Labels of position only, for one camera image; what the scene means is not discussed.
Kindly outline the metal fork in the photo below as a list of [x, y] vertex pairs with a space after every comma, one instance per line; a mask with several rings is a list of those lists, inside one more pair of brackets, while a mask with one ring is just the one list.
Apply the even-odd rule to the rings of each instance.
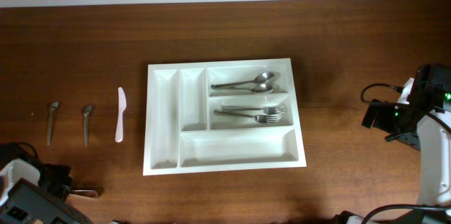
[[254, 106], [222, 106], [224, 111], [261, 111], [266, 115], [275, 115], [284, 113], [287, 111], [286, 106], [264, 106], [264, 107], [254, 107]]
[[248, 115], [243, 113], [235, 113], [231, 111], [220, 111], [220, 110], [214, 110], [214, 115], [251, 118], [257, 123], [277, 123], [279, 121], [279, 118], [276, 115]]

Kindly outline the pink plastic knife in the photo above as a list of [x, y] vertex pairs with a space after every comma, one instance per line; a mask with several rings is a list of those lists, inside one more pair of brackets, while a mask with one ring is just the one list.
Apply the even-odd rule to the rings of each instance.
[[123, 134], [124, 134], [124, 128], [123, 128], [123, 113], [127, 107], [127, 101], [125, 92], [122, 87], [118, 88], [118, 117], [117, 117], [117, 123], [116, 123], [116, 131], [115, 131], [115, 141], [117, 143], [123, 141]]

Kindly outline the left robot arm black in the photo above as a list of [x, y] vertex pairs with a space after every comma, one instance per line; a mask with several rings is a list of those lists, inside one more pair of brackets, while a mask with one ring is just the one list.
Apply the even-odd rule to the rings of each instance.
[[1, 145], [1, 222], [91, 223], [66, 203], [71, 193], [71, 168], [42, 163], [18, 143]]

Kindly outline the small metal teaspoon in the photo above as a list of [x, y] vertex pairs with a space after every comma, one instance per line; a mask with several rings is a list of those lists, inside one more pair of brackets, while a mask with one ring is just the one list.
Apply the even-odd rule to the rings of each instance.
[[54, 126], [54, 117], [55, 117], [55, 112], [58, 109], [58, 106], [59, 106], [59, 101], [53, 101], [49, 104], [49, 107], [48, 107], [48, 112], [49, 112], [49, 117], [48, 117], [48, 122], [47, 122], [47, 145], [48, 146], [51, 145], [51, 136], [52, 136], [53, 126]]
[[93, 110], [93, 105], [87, 105], [84, 107], [82, 111], [83, 116], [83, 136], [84, 136], [84, 144], [87, 147], [89, 144], [89, 116]]

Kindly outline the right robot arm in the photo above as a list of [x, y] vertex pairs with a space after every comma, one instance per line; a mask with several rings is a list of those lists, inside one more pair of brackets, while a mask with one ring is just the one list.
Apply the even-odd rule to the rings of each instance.
[[404, 224], [450, 222], [450, 68], [439, 63], [420, 66], [403, 86], [394, 88], [396, 102], [373, 99], [362, 120], [367, 128], [387, 133], [387, 142], [399, 141], [421, 153], [419, 198], [415, 204], [389, 204], [365, 216], [343, 211], [336, 224], [371, 223], [384, 211], [404, 209], [393, 219]]

